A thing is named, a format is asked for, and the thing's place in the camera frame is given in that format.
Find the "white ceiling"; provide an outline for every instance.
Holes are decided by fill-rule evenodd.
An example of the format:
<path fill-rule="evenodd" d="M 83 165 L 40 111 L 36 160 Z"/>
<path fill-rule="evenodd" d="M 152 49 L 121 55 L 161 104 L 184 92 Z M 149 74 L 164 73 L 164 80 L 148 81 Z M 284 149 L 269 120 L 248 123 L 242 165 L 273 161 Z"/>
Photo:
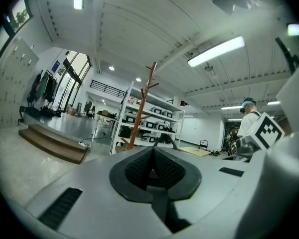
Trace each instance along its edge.
<path fill-rule="evenodd" d="M 146 79 L 145 66 L 157 61 L 158 89 L 206 113 L 241 104 L 245 97 L 275 100 L 290 76 L 275 38 L 299 53 L 299 40 L 287 37 L 286 23 L 293 18 L 284 7 L 236 7 L 227 15 L 212 0 L 84 0 L 82 10 L 73 8 L 73 0 L 38 4 L 56 46 L 85 53 L 94 64 L 115 65 L 126 80 Z M 206 64 L 187 64 L 189 57 L 238 35 L 244 48 L 209 61 L 217 80 L 204 70 Z M 270 113 L 281 113 L 280 107 Z"/>

